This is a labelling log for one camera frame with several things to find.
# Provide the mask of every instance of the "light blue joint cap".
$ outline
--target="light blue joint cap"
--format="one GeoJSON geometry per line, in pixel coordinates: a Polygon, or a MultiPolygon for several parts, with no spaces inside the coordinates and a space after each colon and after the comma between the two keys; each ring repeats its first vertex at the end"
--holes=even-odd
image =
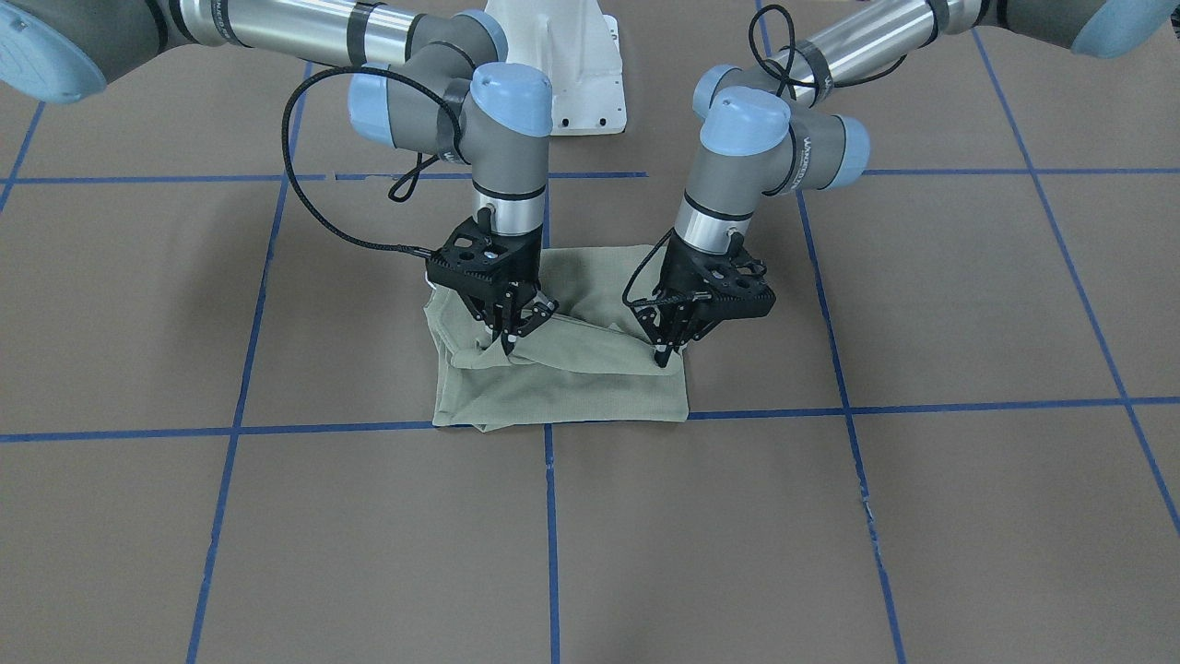
{"type": "Polygon", "coordinates": [[[868,130],[860,120],[847,116],[835,116],[844,123],[844,158],[840,160],[840,170],[835,177],[824,189],[835,189],[847,186],[868,167],[868,155],[872,153],[872,142],[868,140],[868,130]]]}
{"type": "Polygon", "coordinates": [[[509,35],[504,34],[504,27],[491,14],[480,12],[479,9],[467,9],[455,15],[471,17],[479,21],[479,25],[484,26],[484,29],[487,31],[487,35],[492,38],[492,42],[496,44],[497,59],[502,63],[509,59],[509,35]]]}
{"type": "Polygon", "coordinates": [[[753,87],[726,87],[701,127],[701,145],[726,157],[748,157],[779,146],[789,131],[786,101],[753,87]]]}
{"type": "Polygon", "coordinates": [[[1167,22],[1176,0],[1107,0],[1077,33],[1070,51],[1095,58],[1117,58],[1147,41],[1167,22]]]}
{"type": "Polygon", "coordinates": [[[553,132],[553,84],[529,65],[481,65],[471,79],[471,98],[517,133],[540,138],[553,132]]]}
{"type": "Polygon", "coordinates": [[[727,73],[741,67],[734,65],[717,65],[709,71],[704,72],[701,80],[696,81],[696,90],[693,90],[693,112],[696,117],[704,118],[709,117],[709,106],[713,104],[713,94],[716,93],[717,86],[721,85],[721,79],[726,77],[727,73]]]}
{"type": "MultiPolygon", "coordinates": [[[[385,68],[368,64],[367,67],[385,68]]],[[[369,140],[396,147],[389,127],[389,79],[369,73],[353,74],[348,85],[348,119],[353,129],[369,140]]]]}
{"type": "Polygon", "coordinates": [[[73,104],[106,90],[103,71],[77,44],[4,0],[0,80],[50,104],[73,104]]]}

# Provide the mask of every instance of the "black band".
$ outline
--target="black band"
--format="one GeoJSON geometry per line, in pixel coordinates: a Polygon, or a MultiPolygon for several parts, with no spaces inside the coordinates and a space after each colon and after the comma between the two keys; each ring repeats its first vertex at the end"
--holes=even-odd
{"type": "Polygon", "coordinates": [[[234,33],[234,26],[229,22],[229,0],[214,0],[211,9],[214,13],[214,25],[217,27],[217,32],[221,33],[222,39],[235,46],[249,48],[249,46],[242,44],[242,40],[237,38],[237,34],[234,33]]]}
{"type": "MultiPolygon", "coordinates": [[[[930,38],[926,39],[925,44],[918,46],[918,48],[925,48],[933,44],[938,39],[938,35],[942,34],[943,28],[946,27],[944,21],[950,20],[950,14],[945,19],[938,17],[938,4],[935,0],[926,0],[926,6],[930,7],[930,12],[935,15],[935,25],[930,28],[930,38]]],[[[943,0],[943,7],[946,7],[946,0],[943,0]]]]}
{"type": "MultiPolygon", "coordinates": [[[[795,144],[795,127],[788,127],[787,133],[791,136],[791,144],[795,144]]],[[[787,175],[782,178],[782,182],[778,186],[768,191],[762,191],[763,196],[778,196],[787,188],[791,183],[791,176],[795,172],[795,164],[799,162],[799,150],[791,150],[791,167],[787,169],[787,175]]]]}
{"type": "Polygon", "coordinates": [[[181,11],[181,0],[169,0],[168,9],[172,13],[172,22],[176,24],[176,28],[181,31],[181,34],[189,41],[196,42],[197,38],[192,37],[192,33],[189,32],[189,26],[184,25],[184,12],[181,11]]]}
{"type": "Polygon", "coordinates": [[[459,48],[458,46],[451,44],[450,41],[431,41],[430,44],[427,44],[427,46],[434,46],[434,45],[446,46],[447,48],[454,51],[455,53],[459,53],[460,55],[463,55],[464,60],[467,60],[467,65],[471,66],[471,71],[476,71],[476,60],[472,60],[471,55],[468,55],[466,51],[464,51],[463,48],[459,48]]]}
{"type": "Polygon", "coordinates": [[[474,179],[471,180],[471,184],[472,186],[476,188],[476,191],[479,191],[480,193],[489,196],[491,198],[499,198],[500,200],[531,200],[545,192],[545,188],[542,186],[540,189],[537,189],[536,191],[529,193],[500,193],[499,191],[492,191],[491,189],[485,189],[480,186],[479,183],[476,182],[474,179]]]}
{"type": "Polygon", "coordinates": [[[1010,29],[1008,27],[1008,0],[996,0],[996,25],[1010,29]]]}
{"type": "Polygon", "coordinates": [[[689,205],[693,205],[694,210],[703,215],[712,216],[713,218],[720,218],[721,221],[746,221],[747,218],[754,216],[754,212],[736,215],[736,213],[719,212],[717,210],[710,210],[709,208],[694,200],[693,197],[688,195],[688,191],[684,191],[684,199],[688,200],[689,205]]]}
{"type": "Polygon", "coordinates": [[[811,41],[800,39],[795,42],[795,51],[807,60],[807,66],[812,70],[812,78],[817,85],[815,99],[811,104],[814,106],[827,99],[827,96],[835,88],[835,80],[832,79],[832,70],[827,65],[827,58],[811,41]]]}
{"type": "Polygon", "coordinates": [[[385,2],[358,2],[353,5],[353,13],[348,15],[348,28],[345,32],[345,42],[348,45],[348,61],[353,66],[361,66],[368,63],[365,54],[365,29],[368,27],[369,14],[385,2]]]}
{"type": "Polygon", "coordinates": [[[975,24],[972,24],[971,27],[976,27],[977,25],[983,22],[983,17],[988,15],[988,9],[990,8],[991,8],[991,0],[983,0],[982,2],[979,2],[979,15],[975,18],[975,24]]]}
{"type": "Polygon", "coordinates": [[[422,20],[426,14],[418,14],[414,20],[409,21],[409,29],[406,31],[406,57],[402,58],[405,61],[409,61],[411,45],[414,42],[414,31],[418,29],[418,21],[422,20]]]}
{"type": "Polygon", "coordinates": [[[156,48],[156,54],[159,55],[164,51],[168,51],[168,18],[164,15],[164,11],[159,8],[156,0],[144,0],[144,5],[148,5],[148,11],[151,12],[151,18],[156,21],[156,34],[159,38],[159,46],[156,48]]]}
{"type": "Polygon", "coordinates": [[[926,5],[930,5],[930,9],[935,12],[935,22],[938,24],[938,29],[945,31],[951,24],[951,8],[946,0],[926,0],[926,5]]]}
{"type": "MultiPolygon", "coordinates": [[[[467,93],[471,92],[471,81],[465,78],[455,78],[451,80],[451,84],[446,86],[446,92],[442,93],[442,100],[446,105],[451,107],[451,111],[458,116],[463,112],[463,101],[467,98],[467,93]]],[[[451,116],[439,107],[439,119],[438,119],[438,156],[444,162],[452,164],[465,164],[467,159],[464,158],[463,151],[459,149],[459,136],[454,134],[454,123],[451,121],[451,116]]]]}

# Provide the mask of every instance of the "black cable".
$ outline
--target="black cable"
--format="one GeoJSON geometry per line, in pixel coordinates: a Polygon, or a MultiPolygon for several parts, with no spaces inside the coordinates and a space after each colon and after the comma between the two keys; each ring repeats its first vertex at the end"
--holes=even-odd
{"type": "MultiPolygon", "coordinates": [[[[791,12],[788,12],[786,7],[784,7],[782,5],[767,5],[761,9],[759,9],[758,12],[755,12],[754,18],[752,18],[749,21],[749,27],[746,29],[746,39],[749,42],[749,52],[754,55],[754,59],[758,61],[758,66],[760,66],[762,71],[765,71],[767,74],[769,74],[772,78],[779,81],[779,90],[775,92],[776,97],[782,97],[784,92],[788,92],[791,94],[791,98],[794,99],[795,87],[808,87],[811,90],[817,90],[817,91],[820,88],[818,81],[796,80],[794,78],[791,78],[791,68],[795,64],[795,53],[796,53],[795,44],[798,42],[798,39],[795,35],[795,21],[791,17],[791,12]],[[771,12],[778,13],[787,22],[788,41],[786,46],[780,48],[780,51],[787,51],[786,65],[782,65],[778,60],[774,60],[772,58],[763,57],[761,53],[759,53],[758,45],[754,41],[754,29],[758,28],[758,21],[771,12]]],[[[890,67],[884,71],[880,71],[872,75],[867,75],[865,78],[858,78],[854,80],[837,83],[835,87],[854,87],[857,85],[864,85],[866,83],[872,83],[874,80],[885,78],[886,75],[897,71],[897,68],[902,66],[902,63],[905,61],[906,57],[907,55],[902,55],[900,58],[898,58],[896,63],[890,65],[890,67]]]]}
{"type": "Polygon", "coordinates": [[[645,268],[648,265],[648,263],[651,262],[651,258],[654,258],[656,256],[656,254],[660,251],[660,246],[663,246],[664,244],[668,243],[668,239],[671,239],[671,234],[675,232],[675,231],[676,231],[675,228],[669,228],[668,232],[664,232],[664,236],[661,237],[658,242],[656,242],[656,245],[651,246],[651,250],[648,251],[648,255],[643,256],[643,259],[640,261],[640,267],[635,268],[635,271],[631,272],[631,277],[627,280],[627,287],[623,288],[623,303],[627,304],[627,308],[634,310],[634,309],[643,308],[643,307],[657,307],[657,305],[662,305],[662,304],[680,304],[680,303],[684,303],[684,302],[694,302],[694,301],[697,301],[697,300],[707,300],[707,298],[710,297],[710,295],[708,292],[700,291],[700,292],[684,292],[684,294],[680,294],[680,295],[673,295],[670,297],[661,297],[658,300],[630,300],[630,298],[628,298],[628,296],[631,294],[631,288],[635,287],[635,281],[640,277],[640,274],[643,271],[643,268],[645,268]]]}
{"type": "MultiPolygon", "coordinates": [[[[375,67],[363,67],[363,66],[333,67],[330,70],[324,70],[301,83],[299,87],[296,87],[295,91],[291,92],[290,98],[287,100],[287,107],[283,109],[282,149],[283,149],[283,167],[287,171],[287,180],[290,182],[291,189],[295,191],[295,195],[299,196],[299,199],[300,202],[303,203],[303,206],[307,208],[307,211],[312,212],[312,216],[314,216],[316,221],[319,221],[324,228],[330,230],[341,239],[356,244],[358,246],[363,246],[366,249],[375,249],[379,251],[398,251],[402,254],[409,254],[412,256],[418,256],[420,258],[430,257],[431,255],[433,255],[434,251],[425,246],[415,246],[412,244],[382,244],[379,242],[369,242],[367,239],[353,237],[352,235],[336,228],[335,225],[333,225],[330,221],[328,221],[320,212],[319,209],[316,209],[316,206],[312,203],[310,198],[307,197],[307,193],[303,192],[303,188],[300,185],[299,178],[295,177],[295,165],[291,163],[291,147],[290,147],[291,114],[295,112],[295,106],[299,104],[300,98],[302,98],[303,94],[307,93],[307,91],[310,90],[313,85],[335,75],[346,75],[346,74],[380,75],[382,78],[388,78],[391,80],[395,80],[398,83],[408,85],[409,87],[426,96],[431,101],[438,104],[438,106],[442,109],[444,112],[446,112],[447,118],[450,118],[451,124],[453,125],[454,129],[455,143],[458,143],[459,139],[463,137],[463,126],[459,124],[459,116],[455,114],[454,110],[451,109],[451,106],[447,105],[447,103],[441,97],[439,97],[433,91],[431,91],[431,88],[418,83],[417,80],[405,77],[400,73],[380,70],[375,67]]],[[[411,172],[404,175],[402,178],[399,179],[396,184],[394,184],[393,189],[389,190],[389,197],[392,199],[396,199],[394,197],[396,195],[396,189],[399,189],[404,184],[404,180],[407,179],[407,177],[408,179],[411,179],[411,189],[409,192],[406,193],[402,199],[408,199],[409,195],[413,193],[413,189],[418,183],[418,175],[421,173],[424,169],[426,169],[427,166],[432,165],[434,162],[438,160],[438,157],[433,157],[427,162],[422,162],[421,157],[422,155],[419,153],[418,165],[415,165],[411,172]]]]}
{"type": "Polygon", "coordinates": [[[414,195],[414,189],[418,189],[418,177],[422,173],[424,170],[437,164],[439,160],[438,155],[435,155],[424,162],[422,157],[425,156],[426,155],[418,152],[418,160],[414,163],[414,167],[411,169],[405,175],[402,175],[401,177],[399,177],[398,180],[393,183],[393,186],[389,188],[391,200],[393,200],[394,203],[405,203],[411,198],[411,196],[414,195]],[[398,193],[398,189],[405,186],[407,182],[409,183],[409,189],[407,189],[405,193],[398,193]]]}

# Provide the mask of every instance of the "white mount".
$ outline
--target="white mount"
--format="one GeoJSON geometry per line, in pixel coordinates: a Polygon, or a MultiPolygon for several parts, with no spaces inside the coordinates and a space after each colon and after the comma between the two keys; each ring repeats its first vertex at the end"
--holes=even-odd
{"type": "Polygon", "coordinates": [[[627,127],[618,21],[597,0],[489,0],[509,38],[509,61],[553,83],[553,136],[620,133],[627,127]]]}

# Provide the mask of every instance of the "olive green towel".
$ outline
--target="olive green towel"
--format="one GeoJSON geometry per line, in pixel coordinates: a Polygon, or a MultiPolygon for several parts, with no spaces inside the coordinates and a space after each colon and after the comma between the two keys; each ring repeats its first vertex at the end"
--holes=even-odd
{"type": "MultiPolygon", "coordinates": [[[[513,425],[688,419],[684,366],[651,360],[643,330],[620,296],[651,246],[546,249],[540,281],[560,302],[557,315],[509,357],[491,344],[459,295],[438,288],[426,321],[439,353],[434,425],[491,432],[513,425]]],[[[660,264],[657,255],[653,263],[660,264]]],[[[632,296],[645,295],[657,269],[645,269],[632,296]]]]}

